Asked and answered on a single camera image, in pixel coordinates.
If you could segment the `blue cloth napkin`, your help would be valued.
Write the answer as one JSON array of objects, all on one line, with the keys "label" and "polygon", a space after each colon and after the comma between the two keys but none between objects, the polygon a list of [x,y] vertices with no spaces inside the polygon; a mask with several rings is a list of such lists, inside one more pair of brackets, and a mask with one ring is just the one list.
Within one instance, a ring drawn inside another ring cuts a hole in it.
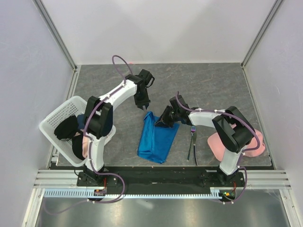
[{"label": "blue cloth napkin", "polygon": [[154,116],[153,112],[145,115],[137,155],[151,162],[162,164],[168,157],[179,124],[174,124],[172,128],[158,127],[155,126],[158,119],[159,117]]}]

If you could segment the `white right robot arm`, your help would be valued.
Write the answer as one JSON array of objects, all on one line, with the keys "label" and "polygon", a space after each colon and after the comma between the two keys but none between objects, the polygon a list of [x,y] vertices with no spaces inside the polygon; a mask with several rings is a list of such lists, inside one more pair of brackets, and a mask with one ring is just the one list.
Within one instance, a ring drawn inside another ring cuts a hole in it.
[{"label": "white right robot arm", "polygon": [[167,106],[154,125],[167,128],[173,127],[176,122],[216,129],[224,146],[223,159],[219,165],[221,171],[217,174],[217,181],[222,186],[232,183],[241,153],[252,138],[257,138],[255,130],[242,113],[234,106],[219,111]]}]

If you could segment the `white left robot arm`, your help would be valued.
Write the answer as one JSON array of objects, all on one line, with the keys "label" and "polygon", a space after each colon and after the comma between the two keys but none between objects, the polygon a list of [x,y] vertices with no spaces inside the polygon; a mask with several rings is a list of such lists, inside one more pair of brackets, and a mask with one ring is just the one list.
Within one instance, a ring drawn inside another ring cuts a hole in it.
[{"label": "white left robot arm", "polygon": [[90,97],[85,110],[83,136],[88,138],[86,167],[91,170],[87,180],[93,186],[104,181],[101,172],[104,167],[104,146],[116,132],[113,113],[116,108],[130,97],[134,98],[137,108],[145,110],[150,104],[147,88],[153,85],[154,76],[147,70],[138,75],[128,75],[116,88],[100,97]]}]

